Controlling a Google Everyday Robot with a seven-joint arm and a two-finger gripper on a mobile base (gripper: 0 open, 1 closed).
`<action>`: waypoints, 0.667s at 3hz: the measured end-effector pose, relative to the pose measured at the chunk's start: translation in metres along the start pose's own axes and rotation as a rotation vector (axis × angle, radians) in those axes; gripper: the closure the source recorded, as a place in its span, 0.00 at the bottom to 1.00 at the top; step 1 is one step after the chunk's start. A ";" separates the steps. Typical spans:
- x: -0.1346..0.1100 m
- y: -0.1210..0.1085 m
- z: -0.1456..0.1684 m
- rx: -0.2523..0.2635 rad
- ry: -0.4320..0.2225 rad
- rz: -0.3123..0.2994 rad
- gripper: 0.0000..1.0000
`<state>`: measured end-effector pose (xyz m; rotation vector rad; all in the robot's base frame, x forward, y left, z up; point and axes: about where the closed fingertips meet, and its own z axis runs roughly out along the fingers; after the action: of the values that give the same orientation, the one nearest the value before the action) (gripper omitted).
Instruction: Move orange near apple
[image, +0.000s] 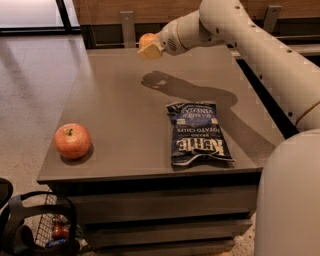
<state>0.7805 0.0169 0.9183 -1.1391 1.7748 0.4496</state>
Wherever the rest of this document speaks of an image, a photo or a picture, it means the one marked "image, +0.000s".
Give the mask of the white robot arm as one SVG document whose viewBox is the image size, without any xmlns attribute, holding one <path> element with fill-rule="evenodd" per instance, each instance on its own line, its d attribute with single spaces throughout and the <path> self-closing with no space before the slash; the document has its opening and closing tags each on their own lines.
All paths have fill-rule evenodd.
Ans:
<svg viewBox="0 0 320 256">
<path fill-rule="evenodd" d="M 256 25 L 240 0 L 201 0 L 143 35 L 138 53 L 147 60 L 218 43 L 238 51 L 290 124 L 261 173 L 254 256 L 320 256 L 320 67 Z"/>
</svg>

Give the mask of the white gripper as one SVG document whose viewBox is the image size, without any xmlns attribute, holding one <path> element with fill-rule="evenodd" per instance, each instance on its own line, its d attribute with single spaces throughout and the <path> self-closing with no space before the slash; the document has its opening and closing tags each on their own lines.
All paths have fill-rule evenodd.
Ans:
<svg viewBox="0 0 320 256">
<path fill-rule="evenodd" d="M 153 60 L 161 58 L 164 51 L 172 56 L 182 53 L 181 44 L 177 34 L 178 22 L 176 20 L 169 22 L 159 33 L 160 42 L 140 42 L 138 56 L 142 60 Z"/>
</svg>

